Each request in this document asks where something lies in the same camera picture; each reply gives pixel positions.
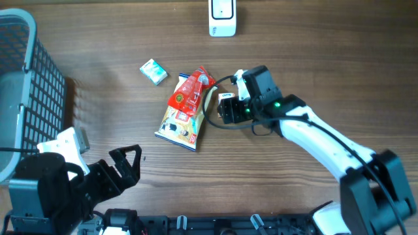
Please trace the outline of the orange small box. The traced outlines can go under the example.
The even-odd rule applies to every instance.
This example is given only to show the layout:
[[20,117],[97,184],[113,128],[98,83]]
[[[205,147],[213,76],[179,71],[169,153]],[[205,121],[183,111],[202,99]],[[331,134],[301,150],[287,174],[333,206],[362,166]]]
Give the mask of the orange small box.
[[218,94],[218,104],[221,104],[221,101],[223,99],[227,99],[227,98],[231,98],[231,97],[235,97],[236,95],[234,93],[219,93]]

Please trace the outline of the red snack packet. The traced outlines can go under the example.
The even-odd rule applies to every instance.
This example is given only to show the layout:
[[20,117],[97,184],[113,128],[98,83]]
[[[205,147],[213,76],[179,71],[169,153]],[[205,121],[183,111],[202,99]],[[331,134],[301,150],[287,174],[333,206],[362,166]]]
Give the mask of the red snack packet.
[[173,93],[167,105],[175,108],[189,117],[199,111],[204,91],[215,84],[203,66],[200,66],[185,82]]

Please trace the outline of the cream snack bag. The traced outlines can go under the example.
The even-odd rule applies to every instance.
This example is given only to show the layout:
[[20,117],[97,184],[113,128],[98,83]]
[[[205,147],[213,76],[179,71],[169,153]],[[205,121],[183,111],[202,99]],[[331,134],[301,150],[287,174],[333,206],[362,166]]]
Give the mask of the cream snack bag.
[[[190,75],[180,74],[179,82],[174,91],[176,91]],[[167,105],[165,115],[163,116],[162,122],[155,132],[155,135],[195,151],[197,148],[199,131],[204,120],[203,112],[207,109],[210,102],[210,96],[215,89],[214,85],[212,85],[204,91],[199,111],[194,116],[189,117],[185,113]]]

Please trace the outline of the teal tissue pack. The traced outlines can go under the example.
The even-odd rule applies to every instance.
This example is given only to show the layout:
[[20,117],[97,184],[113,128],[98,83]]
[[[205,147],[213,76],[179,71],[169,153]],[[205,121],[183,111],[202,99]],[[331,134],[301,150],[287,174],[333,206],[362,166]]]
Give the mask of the teal tissue pack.
[[140,71],[156,86],[168,76],[166,70],[161,67],[154,59],[150,59],[145,64],[143,64],[143,66],[140,68]]

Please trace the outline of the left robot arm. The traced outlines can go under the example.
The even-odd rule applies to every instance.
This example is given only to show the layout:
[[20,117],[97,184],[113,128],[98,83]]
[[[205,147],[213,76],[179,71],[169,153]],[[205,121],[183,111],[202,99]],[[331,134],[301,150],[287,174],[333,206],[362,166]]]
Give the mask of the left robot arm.
[[8,187],[12,209],[4,224],[13,229],[2,234],[71,234],[96,205],[138,183],[141,154],[139,145],[113,149],[115,165],[101,159],[88,165],[88,174],[59,153],[26,157]]

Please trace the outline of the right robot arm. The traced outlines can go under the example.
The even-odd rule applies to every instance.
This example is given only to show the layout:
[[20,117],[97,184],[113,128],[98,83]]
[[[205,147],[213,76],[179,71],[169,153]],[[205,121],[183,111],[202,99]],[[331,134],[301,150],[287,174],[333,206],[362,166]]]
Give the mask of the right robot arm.
[[298,145],[338,181],[339,202],[328,202],[311,215],[320,234],[384,234],[416,214],[400,157],[364,147],[325,123],[300,98],[283,96],[266,66],[229,76],[238,96],[220,100],[217,111],[227,129],[261,125]]

